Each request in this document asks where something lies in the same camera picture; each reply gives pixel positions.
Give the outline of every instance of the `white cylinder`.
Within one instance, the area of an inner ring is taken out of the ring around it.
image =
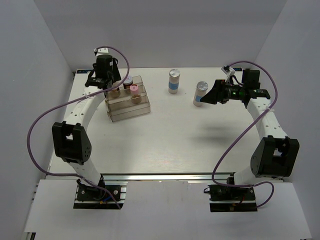
[[[180,71],[178,69],[171,69],[169,72],[169,93],[176,94],[178,92],[180,79]]]
[[[208,90],[208,83],[205,81],[200,81],[196,85],[195,94],[193,98],[193,104],[197,107],[202,106],[203,102],[200,101],[200,99],[206,95]]]

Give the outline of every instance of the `white cable tie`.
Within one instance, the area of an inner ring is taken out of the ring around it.
[[[91,98],[91,96],[87,95],[86,93],[84,93],[84,97],[85,97],[85,99],[90,99]]]
[[[268,110],[269,112],[274,112],[275,111],[273,108],[270,108],[268,106],[265,108],[265,110]]]
[[[80,181],[84,184],[87,181],[91,183],[91,181],[89,181],[88,179],[86,179],[84,176],[82,176],[83,178],[80,178]]]
[[[87,183],[89,182],[89,183],[95,185],[92,181],[90,181],[89,179],[87,179],[87,178],[85,178],[85,177],[83,177],[81,180],[83,180],[83,181],[85,181],[85,182],[87,182]]]

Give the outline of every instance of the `silver cap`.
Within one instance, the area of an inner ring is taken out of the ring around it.
[[[205,81],[200,81],[196,85],[196,88],[200,91],[207,91],[208,90],[208,83],[206,83]]]
[[[177,79],[180,77],[180,71],[178,69],[171,69],[169,72],[169,76],[173,79]]]
[[[134,81],[132,80],[132,76],[128,75],[124,80],[123,84],[129,85],[132,84]]]

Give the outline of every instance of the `white table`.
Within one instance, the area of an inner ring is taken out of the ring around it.
[[[240,101],[202,107],[193,105],[196,85],[206,81],[209,89],[224,79],[220,68],[180,68],[177,94],[168,92],[170,68],[135,68],[151,104],[151,113],[111,122],[101,103],[88,126],[91,159],[101,173],[209,173],[227,147],[253,121]],[[120,70],[124,76],[126,70]],[[83,93],[88,74],[76,74],[70,100]],[[240,80],[242,73],[236,73]],[[65,116],[73,110],[69,105]],[[255,128],[231,150],[218,172],[240,171],[250,164],[259,143]],[[50,171],[74,173],[54,154]]]

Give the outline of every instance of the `sample vial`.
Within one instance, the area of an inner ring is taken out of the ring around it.
[[[132,84],[130,86],[130,94],[131,94],[131,101],[134,104],[139,104],[141,102],[140,91],[137,84]]]
[[[126,94],[130,94],[130,86],[134,83],[132,80],[132,76],[128,75],[128,77],[124,80],[123,82],[123,87],[125,90]]]
[[[176,94],[179,87],[180,71],[171,69],[169,72],[169,93]]]
[[[118,82],[118,81],[116,81],[115,83],[113,83],[113,84],[112,84],[112,87],[115,87],[115,86],[117,86],[117,85],[119,85],[119,82]],[[111,96],[112,98],[114,98],[114,99],[116,99],[117,97],[119,97],[119,96],[120,96],[120,88],[117,87],[117,88],[115,88],[115,89],[112,89],[112,90],[110,91],[110,96]]]
[[[193,104],[197,107],[202,106],[203,102],[200,101],[200,99],[206,95],[206,92],[208,90],[208,83],[205,81],[200,81],[196,85],[195,94],[193,98]]]

